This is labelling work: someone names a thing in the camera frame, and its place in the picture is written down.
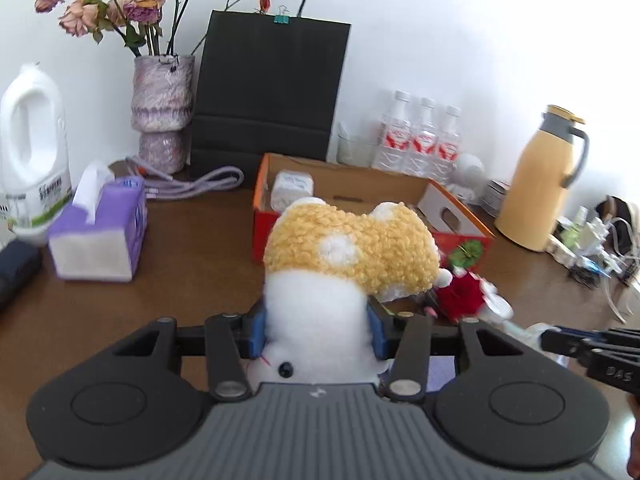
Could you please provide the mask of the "red rose flower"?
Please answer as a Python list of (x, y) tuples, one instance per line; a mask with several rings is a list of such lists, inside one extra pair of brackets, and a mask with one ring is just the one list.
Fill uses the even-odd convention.
[(464, 240), (442, 260), (451, 273), (451, 281), (446, 286), (436, 287), (436, 304), (437, 311), (448, 321), (480, 318), (501, 324), (512, 318), (513, 309), (498, 294), (497, 287), (475, 272), (484, 252), (480, 240)]

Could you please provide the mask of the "yellow white plush toy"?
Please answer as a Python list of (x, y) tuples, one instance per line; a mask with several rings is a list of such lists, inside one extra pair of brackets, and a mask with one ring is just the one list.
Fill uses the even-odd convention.
[(268, 382), (377, 385), (390, 360), (373, 350), (368, 301), (443, 288), (434, 237), (403, 203), (354, 214), (321, 198), (296, 200), (274, 224), (264, 252), (265, 347), (246, 367)]

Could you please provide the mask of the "white power strip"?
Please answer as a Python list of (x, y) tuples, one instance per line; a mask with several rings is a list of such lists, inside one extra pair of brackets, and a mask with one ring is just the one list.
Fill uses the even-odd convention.
[(548, 237), (547, 244), (544, 246), (544, 252), (565, 269), (570, 269), (573, 266), (585, 266), (588, 260), (596, 260), (601, 255), (602, 249), (602, 245), (586, 250), (570, 249), (554, 235)]

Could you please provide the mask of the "green spray bottle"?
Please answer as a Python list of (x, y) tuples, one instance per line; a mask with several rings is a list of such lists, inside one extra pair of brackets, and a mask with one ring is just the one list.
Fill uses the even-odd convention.
[(588, 209), (585, 206), (580, 206), (570, 225), (561, 234), (562, 243), (569, 250), (573, 250), (576, 246), (580, 233), (585, 226), (587, 216)]

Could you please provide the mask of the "purple tissue pack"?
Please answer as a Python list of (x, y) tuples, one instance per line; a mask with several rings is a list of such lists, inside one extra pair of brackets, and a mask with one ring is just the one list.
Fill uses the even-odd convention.
[(118, 178), (103, 162), (92, 162), (49, 229), (56, 275), (67, 281), (130, 282), (147, 225), (143, 179)]

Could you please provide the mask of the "white wet wipes pack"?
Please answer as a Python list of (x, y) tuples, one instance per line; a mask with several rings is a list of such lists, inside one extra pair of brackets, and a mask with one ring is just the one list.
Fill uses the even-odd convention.
[(270, 207), (273, 211), (285, 211), (301, 198), (314, 196), (314, 178), (304, 172), (282, 170), (273, 181), (270, 192)]

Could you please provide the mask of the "yellow thermos jug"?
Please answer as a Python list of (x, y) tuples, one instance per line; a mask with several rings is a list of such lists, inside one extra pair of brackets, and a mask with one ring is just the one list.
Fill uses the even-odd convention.
[(589, 138), (584, 121), (550, 105), (542, 123), (522, 151), (498, 217), (497, 231), (531, 252), (543, 252), (568, 189), (582, 174)]

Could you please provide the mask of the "right water bottle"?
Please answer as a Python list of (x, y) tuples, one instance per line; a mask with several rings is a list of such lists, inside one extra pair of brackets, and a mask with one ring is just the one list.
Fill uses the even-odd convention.
[(460, 108), (449, 105), (439, 123), (438, 136), (431, 160), (431, 178), (446, 185), (454, 171), (461, 144), (458, 122)]

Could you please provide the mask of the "middle water bottle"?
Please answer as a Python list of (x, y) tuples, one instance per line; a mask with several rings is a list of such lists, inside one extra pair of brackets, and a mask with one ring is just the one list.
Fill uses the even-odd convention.
[(402, 165), (402, 172), (408, 176), (425, 178), (430, 174), (432, 156), (437, 143), (434, 110), (434, 100), (421, 99), (419, 119), (412, 127), (409, 147)]

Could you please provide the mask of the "clear drinking glass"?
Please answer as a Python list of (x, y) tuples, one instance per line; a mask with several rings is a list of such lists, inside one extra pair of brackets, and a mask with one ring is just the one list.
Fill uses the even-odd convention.
[(378, 147), (375, 142), (352, 136), (342, 122), (337, 124), (337, 139), (336, 160), (339, 164), (360, 168), (371, 166)]

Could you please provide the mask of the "purple textured vase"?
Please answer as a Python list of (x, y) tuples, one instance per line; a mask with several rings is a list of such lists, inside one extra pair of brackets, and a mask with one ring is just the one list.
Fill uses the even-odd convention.
[(153, 169), (175, 174), (186, 163), (183, 130), (193, 115), (193, 55), (145, 55), (134, 60), (131, 127), (139, 156)]

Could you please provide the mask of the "white detergent jug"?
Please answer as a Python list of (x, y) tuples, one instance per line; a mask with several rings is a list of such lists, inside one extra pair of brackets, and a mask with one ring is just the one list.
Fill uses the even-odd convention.
[(71, 198), (61, 92), (25, 64), (1, 97), (1, 215), (17, 238), (43, 246)]

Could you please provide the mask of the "black paper bag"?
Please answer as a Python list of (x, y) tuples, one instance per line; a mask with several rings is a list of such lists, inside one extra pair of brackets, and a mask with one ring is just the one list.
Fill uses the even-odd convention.
[(265, 154), (326, 158), (350, 26), (300, 11), (279, 25), (271, 0), (236, 4), (212, 13), (200, 42), (189, 169), (235, 166), (253, 183)]

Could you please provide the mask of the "green binder clip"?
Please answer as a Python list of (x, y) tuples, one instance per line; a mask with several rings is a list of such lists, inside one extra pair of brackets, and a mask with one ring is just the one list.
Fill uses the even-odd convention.
[(278, 12), (274, 14), (273, 23), (287, 25), (290, 22), (291, 13), (287, 6), (279, 6)]

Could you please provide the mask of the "dried pink roses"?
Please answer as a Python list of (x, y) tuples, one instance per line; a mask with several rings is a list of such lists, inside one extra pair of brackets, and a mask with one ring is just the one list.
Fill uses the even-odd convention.
[(89, 36), (97, 44), (114, 32), (124, 47), (140, 58), (143, 50), (152, 56), (175, 56), (176, 36), (190, 0), (35, 0), (39, 14), (65, 6), (58, 18), (67, 35)]

